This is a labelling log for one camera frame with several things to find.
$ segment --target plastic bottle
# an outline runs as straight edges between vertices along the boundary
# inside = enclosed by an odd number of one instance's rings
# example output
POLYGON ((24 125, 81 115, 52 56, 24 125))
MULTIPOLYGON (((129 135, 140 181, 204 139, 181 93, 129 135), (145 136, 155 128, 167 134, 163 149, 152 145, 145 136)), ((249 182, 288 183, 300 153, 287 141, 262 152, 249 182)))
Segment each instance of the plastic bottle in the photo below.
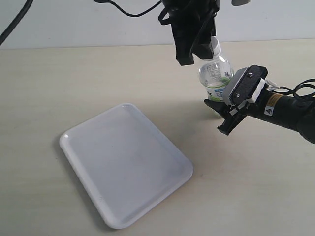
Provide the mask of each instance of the plastic bottle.
POLYGON ((200 82, 205 86, 208 99, 222 102, 222 94, 234 75, 233 68, 227 58, 221 54, 221 46, 215 37, 211 37, 213 58, 207 60, 199 69, 200 82))

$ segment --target black wire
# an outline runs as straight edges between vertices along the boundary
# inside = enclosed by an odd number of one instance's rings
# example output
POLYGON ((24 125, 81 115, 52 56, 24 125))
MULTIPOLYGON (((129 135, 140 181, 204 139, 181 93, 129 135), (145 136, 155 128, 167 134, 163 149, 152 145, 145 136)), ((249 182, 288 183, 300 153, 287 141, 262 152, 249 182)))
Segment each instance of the black wire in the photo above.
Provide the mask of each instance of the black wire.
POLYGON ((118 8, 118 10, 120 10, 122 13, 124 13, 126 16, 130 16, 130 17, 140 17, 143 16, 145 14, 147 14, 148 12, 152 11, 154 8, 156 8, 158 5, 161 4, 161 1, 158 1, 154 6, 150 7, 148 10, 145 10, 144 12, 140 13, 140 14, 130 14, 128 12, 126 12, 125 10, 123 10, 117 3, 111 1, 111 0, 93 0, 97 3, 109 3, 114 5, 115 7, 118 8))
POLYGON ((31 7, 31 4, 33 3, 33 0, 27 0, 21 9, 21 11, 16 15, 16 17, 13 19, 11 24, 4 30, 4 32, 0 35, 0 46, 1 44, 8 38, 8 36, 11 34, 11 32, 15 29, 15 27, 19 24, 19 22, 22 20, 22 18, 25 16, 29 8, 31 7))
POLYGON ((315 82, 315 79, 305 80, 305 81, 299 83, 294 89, 290 89, 290 88, 285 87, 285 86, 280 87, 281 89, 287 90, 287 92, 277 92, 277 91, 273 91, 273 92, 278 93, 278 94, 282 94, 282 95, 292 95, 293 94, 293 97, 295 97, 298 100, 313 100, 314 99, 313 96, 315 95, 315 86, 312 84, 308 84, 308 83, 312 83, 312 82, 315 82), (314 89, 314 92, 300 96, 297 94, 297 92, 301 88, 312 88, 312 89, 314 89))

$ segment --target white wall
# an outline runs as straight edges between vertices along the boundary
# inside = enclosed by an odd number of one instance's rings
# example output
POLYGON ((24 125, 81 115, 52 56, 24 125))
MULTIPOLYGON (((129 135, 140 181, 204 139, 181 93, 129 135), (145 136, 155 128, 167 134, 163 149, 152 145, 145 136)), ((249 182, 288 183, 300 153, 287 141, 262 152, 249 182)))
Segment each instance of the white wall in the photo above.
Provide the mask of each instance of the white wall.
MULTIPOLYGON (((0 31, 25 0, 0 1, 0 31)), ((126 11, 139 13, 157 0, 116 0, 126 11)), ((171 44, 170 26, 161 26, 162 6, 143 17, 126 17, 109 4, 92 0, 34 0, 20 25, 2 48, 171 44)), ((233 7, 221 0, 216 17, 221 41, 315 37, 313 0, 252 0, 233 7)))

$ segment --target beige table surface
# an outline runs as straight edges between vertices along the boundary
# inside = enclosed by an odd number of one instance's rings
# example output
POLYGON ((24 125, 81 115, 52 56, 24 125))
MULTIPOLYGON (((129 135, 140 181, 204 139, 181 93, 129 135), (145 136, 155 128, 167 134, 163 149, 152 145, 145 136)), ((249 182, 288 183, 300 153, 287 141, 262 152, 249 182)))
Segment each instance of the beige table surface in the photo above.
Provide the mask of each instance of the beige table surface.
MULTIPOLYGON (((315 77, 315 40, 223 43, 235 69, 315 77)), ((173 46, 0 50, 0 236, 313 236, 315 146, 246 118, 230 136, 203 104, 198 64, 173 46), (102 221, 59 136, 135 104, 193 162, 178 191, 124 230, 102 221)))

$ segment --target white bottle cap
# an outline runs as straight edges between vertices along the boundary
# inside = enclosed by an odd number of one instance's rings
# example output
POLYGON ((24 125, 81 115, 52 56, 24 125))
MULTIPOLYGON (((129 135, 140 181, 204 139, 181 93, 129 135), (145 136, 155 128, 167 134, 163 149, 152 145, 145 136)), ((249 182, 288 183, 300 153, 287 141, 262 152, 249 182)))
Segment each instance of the white bottle cap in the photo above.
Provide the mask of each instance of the white bottle cap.
POLYGON ((221 53, 221 46, 216 37, 211 37, 211 45, 213 48, 213 58, 217 58, 221 53))

